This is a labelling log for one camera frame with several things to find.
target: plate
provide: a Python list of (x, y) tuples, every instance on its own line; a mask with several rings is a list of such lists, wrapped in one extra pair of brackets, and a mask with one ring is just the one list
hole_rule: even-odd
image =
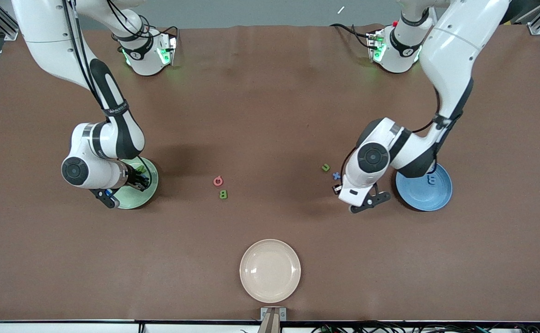
[(260, 240), (241, 258), (239, 276), (247, 293), (264, 303), (284, 301), (301, 279), (299, 257), (285, 242)]
[(145, 164), (143, 164), (143, 162), (137, 157), (133, 158), (132, 160), (122, 160), (122, 162), (130, 165), (134, 169), (141, 166), (148, 168), (151, 172), (151, 180), (149, 188), (143, 192), (130, 186), (120, 187), (118, 192), (114, 194), (114, 197), (120, 202), (120, 206), (118, 206), (120, 209), (134, 209), (143, 206), (153, 196), (155, 190), (157, 190), (157, 185), (159, 184), (159, 174), (157, 173), (157, 168), (150, 160), (147, 160), (144, 157), (143, 160), (145, 161)]
[(409, 179), (397, 173), (395, 185), (397, 192), (407, 204), (423, 211), (445, 207), (453, 194), (453, 183), (449, 173), (440, 164), (436, 165), (434, 173), (416, 179)]

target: black cable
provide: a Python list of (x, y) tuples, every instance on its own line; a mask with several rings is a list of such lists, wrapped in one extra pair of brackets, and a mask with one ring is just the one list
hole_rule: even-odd
[(389, 323), (389, 325), (395, 326), (395, 327), (401, 329), (401, 331), (402, 331), (403, 333), (406, 333), (405, 328), (403, 328), (403, 327), (401, 327), (401, 326), (399, 326), (399, 325), (397, 325), (397, 324), (394, 324), (394, 323), (391, 322), (391, 323)]
[(428, 127), (430, 127), (430, 125), (432, 125), (432, 123), (433, 123), (433, 120), (430, 120), (430, 122), (428, 122), (428, 123), (426, 124), (426, 126), (420, 127), (420, 129), (417, 129), (416, 131), (412, 131), (412, 133), (418, 133), (418, 132), (424, 131), (425, 129), (427, 129)]
[(459, 328), (454, 325), (426, 325), (424, 327), (420, 327), (418, 330), (418, 333), (422, 333), (422, 331), (425, 328), (439, 328), (442, 327), (442, 329), (435, 329), (433, 331), (428, 331), (428, 333), (447, 333), (447, 332), (457, 332), (457, 333), (466, 333), (469, 331), (470, 328)]
[[(71, 1), (71, 6), (73, 6), (73, 10), (76, 11), (76, 0), (72, 0)], [(91, 89), (93, 89), (93, 91), (95, 92), (95, 99), (97, 99), (97, 103), (99, 103), (99, 105), (101, 105), (101, 108), (103, 108), (103, 104), (101, 103), (101, 100), (98, 99), (98, 93), (97, 93), (97, 89), (95, 89), (95, 82), (93, 81), (93, 76), (91, 75), (91, 69), (89, 67), (89, 63), (87, 62), (87, 54), (86, 54), (86, 51), (85, 51), (85, 43), (83, 41), (83, 34), (81, 33), (81, 27), (80, 27), (80, 24), (79, 24), (79, 17), (77, 15), (75, 15), (75, 23), (77, 25), (77, 35), (79, 36), (79, 42), (81, 44), (81, 53), (83, 54), (83, 60), (84, 60), (84, 63), (85, 63), (85, 66), (86, 66), (86, 70), (87, 70), (87, 76), (89, 78), (89, 82), (91, 84)]]
[(139, 160), (143, 162), (143, 165), (145, 166), (145, 168), (147, 169), (147, 172), (149, 173), (149, 185), (147, 185), (147, 188), (149, 188), (149, 186), (151, 186), (151, 183), (153, 183), (153, 175), (151, 174), (151, 170), (149, 169), (149, 167), (147, 166), (143, 158), (140, 156), (137, 156), (137, 158), (139, 158)]
[[(439, 111), (441, 111), (441, 96), (439, 95), (439, 91), (436, 90), (436, 88), (435, 88), (435, 95), (436, 95), (436, 113), (438, 113)], [(420, 128), (420, 129), (417, 129), (416, 131), (412, 131), (412, 133), (418, 133), (418, 132), (424, 131), (430, 125), (432, 125), (433, 122), (434, 121), (431, 120), (428, 124), (426, 124), (426, 126)]]
[(97, 101), (97, 103), (99, 103), (99, 105), (101, 105), (101, 101), (99, 100), (99, 97), (97, 96), (97, 93), (95, 92), (95, 90), (91, 89), (92, 85), (90, 84), (90, 80), (87, 78), (87, 74), (83, 69), (83, 63), (81, 62), (80, 55), (79, 55), (79, 48), (77, 47), (77, 43), (75, 41), (75, 34), (73, 33), (73, 26), (72, 26), (72, 23), (71, 23), (71, 17), (69, 16), (69, 7), (68, 7), (68, 4), (67, 4), (67, 0), (61, 0), (61, 2), (62, 2), (63, 9), (65, 10), (65, 18), (67, 19), (67, 26), (69, 27), (69, 33), (71, 34), (71, 42), (73, 43), (73, 51), (75, 52), (75, 57), (77, 59), (77, 63), (79, 65), (80, 71), (83, 74), (83, 78), (86, 81), (87, 88), (90, 89), (90, 91), (91, 91), (93, 97), (95, 98), (95, 100)]
[(373, 30), (373, 31), (368, 31), (366, 32), (365, 34), (360, 34), (358, 32), (356, 32), (356, 29), (354, 28), (354, 25), (352, 25), (352, 29), (346, 27), (345, 25), (341, 25), (340, 23), (334, 23), (333, 25), (330, 25), (330, 27), (339, 27), (339, 28), (343, 28), (344, 30), (350, 32), (351, 34), (353, 34), (355, 37), (356, 37), (356, 40), (361, 44), (363, 45), (364, 47), (367, 47), (367, 49), (371, 49), (371, 50), (376, 50), (377, 47), (375, 46), (370, 46), (370, 45), (367, 45), (365, 43), (363, 43), (363, 41), (361, 40), (361, 37), (364, 37), (364, 38), (367, 38), (367, 35), (366, 34), (370, 34), (372, 32), (375, 32), (375, 31), (378, 31), (378, 30), (381, 30), (381, 29), (377, 29), (377, 30)]
[(370, 34), (372, 32), (376, 32), (376, 31), (379, 31), (381, 29), (377, 29), (377, 30), (372, 30), (372, 31), (368, 31), (366, 32), (365, 34), (361, 34), (361, 33), (358, 33), (356, 31), (353, 31), (351, 30), (349, 27), (346, 27), (345, 25), (341, 25), (340, 23), (334, 23), (333, 25), (330, 25), (330, 27), (338, 27), (338, 28), (342, 28), (348, 32), (350, 32), (351, 34), (356, 34), (357, 36), (359, 37), (366, 37), (367, 35), (366, 34)]
[(498, 325), (500, 325), (500, 323), (496, 323), (494, 326), (492, 326), (492, 327), (486, 329), (486, 331), (488, 331), (488, 332), (489, 332), (489, 331), (492, 331), (492, 330), (493, 330), (494, 328), (496, 328), (496, 326), (498, 326)]
[[(124, 17), (124, 19), (127, 21), (127, 22), (130, 22), (130, 20), (128, 19), (128, 17), (126, 17), (126, 15), (124, 15), (124, 13), (118, 8), (118, 6), (116, 6), (116, 4), (114, 4), (114, 2), (112, 2), (111, 0), (107, 0), (108, 2), (108, 6), (110, 7), (110, 10), (112, 11), (112, 13), (114, 14), (114, 16), (116, 17), (116, 20), (118, 20), (118, 23), (120, 23), (120, 25), (122, 25), (122, 27), (130, 34), (130, 36), (132, 37), (148, 37), (148, 36), (144, 36), (143, 35), (143, 29), (142, 27), (139, 27), (137, 28), (138, 31), (137, 32), (132, 32), (130, 31), (126, 25), (124, 25), (124, 23), (122, 23), (122, 20), (120, 19), (120, 17), (118, 16), (118, 14), (116, 13), (116, 11), (114, 11), (114, 8), (122, 15), (122, 17)], [(142, 15), (139, 15), (139, 17), (141, 18), (141, 25), (143, 25), (143, 19), (146, 21), (146, 24), (149, 25), (149, 21), (147, 21), (147, 19), (142, 16)]]
[(365, 43), (362, 42), (361, 38), (358, 36), (358, 34), (356, 33), (356, 30), (354, 28), (354, 25), (352, 25), (352, 31), (354, 32), (354, 36), (356, 37), (356, 40), (361, 44), (363, 45), (364, 47), (367, 47), (367, 49), (371, 49), (371, 50), (376, 50), (377, 47), (376, 46), (370, 46), (370, 45), (367, 45)]
[[(124, 13), (122, 12), (122, 10), (120, 10), (120, 8), (118, 8), (118, 6), (116, 6), (116, 4), (114, 4), (114, 2), (112, 2), (112, 0), (107, 0), (107, 2), (108, 2), (108, 6), (110, 7), (110, 10), (111, 10), (112, 13), (114, 14), (114, 16), (116, 16), (116, 19), (118, 20), (118, 22), (120, 23), (120, 25), (122, 25), (122, 27), (123, 27), (128, 33), (130, 33), (131, 36), (133, 36), (133, 37), (145, 37), (145, 38), (149, 38), (149, 37), (157, 37), (157, 36), (159, 36), (159, 35), (161, 35), (161, 34), (164, 34), (165, 32), (167, 32), (167, 31), (169, 31), (169, 30), (171, 30), (171, 29), (174, 29), (174, 28), (175, 28), (175, 30), (176, 30), (176, 34), (179, 33), (179, 29), (178, 29), (176, 26), (174, 26), (174, 25), (172, 25), (171, 27), (165, 29), (164, 31), (159, 31), (159, 30), (158, 30), (158, 31), (157, 31), (158, 33), (155, 34), (155, 35), (152, 34), (149, 30), (147, 30), (146, 33), (148, 34), (148, 36), (145, 36), (145, 35), (143, 35), (143, 32), (142, 32), (142, 29), (141, 29), (141, 28), (137, 28), (137, 29), (139, 29), (139, 31), (137, 31), (137, 32), (132, 32), (132, 31), (130, 31), (130, 30), (124, 25), (124, 23), (122, 23), (122, 21), (120, 20), (120, 17), (118, 17), (118, 14), (116, 14), (116, 12), (114, 12), (114, 8), (120, 13), (120, 15), (122, 15), (122, 17), (124, 17), (124, 19), (125, 19), (127, 22), (130, 22), (130, 20), (128, 19), (128, 17), (126, 17), (126, 15), (124, 15)], [(155, 28), (155, 29), (156, 29), (155, 26), (149, 24), (149, 20), (148, 20), (146, 17), (144, 17), (143, 15), (139, 15), (139, 17), (141, 18), (141, 22), (142, 22), (144, 25), (146, 25), (148, 28)]]

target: blue plate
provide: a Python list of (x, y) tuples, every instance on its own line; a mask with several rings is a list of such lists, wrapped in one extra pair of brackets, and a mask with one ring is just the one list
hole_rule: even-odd
[(433, 211), (445, 207), (453, 194), (453, 184), (449, 173), (440, 164), (431, 175), (409, 179), (401, 173), (395, 175), (395, 185), (401, 198), (410, 206)]

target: green led light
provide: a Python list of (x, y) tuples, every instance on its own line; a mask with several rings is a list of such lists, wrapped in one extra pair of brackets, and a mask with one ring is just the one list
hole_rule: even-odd
[(124, 51), (124, 49), (122, 49), (122, 54), (124, 55), (124, 58), (126, 59), (126, 65), (130, 66), (130, 61), (128, 60), (128, 55), (126, 55), (126, 51)]
[(375, 55), (373, 59), (376, 62), (379, 62), (383, 58), (383, 54), (385, 53), (386, 50), (387, 50), (386, 44), (382, 43), (380, 47), (378, 47), (378, 49), (375, 50)]
[(420, 51), (422, 50), (422, 46), (418, 48), (418, 51), (416, 51), (416, 57), (414, 58), (414, 62), (418, 61), (418, 56), (420, 55)]
[(167, 65), (168, 63), (170, 63), (171, 60), (169, 60), (169, 52), (166, 51), (165, 49), (161, 50), (159, 48), (157, 48), (157, 51), (158, 51), (158, 54), (161, 58), (161, 62), (164, 64), (164, 65)]

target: floor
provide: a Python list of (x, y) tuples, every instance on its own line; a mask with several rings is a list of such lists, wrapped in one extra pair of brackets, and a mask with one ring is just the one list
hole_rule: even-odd
[[(10, 0), (0, 5), (12, 13)], [(389, 24), (399, 18), (399, 6), (382, 0), (150, 0), (135, 9), (152, 25), (180, 28), (223, 28), (235, 25), (368, 25)], [(92, 19), (80, 18), (84, 29), (104, 29)], [(3, 41), (0, 38), (0, 50)]]

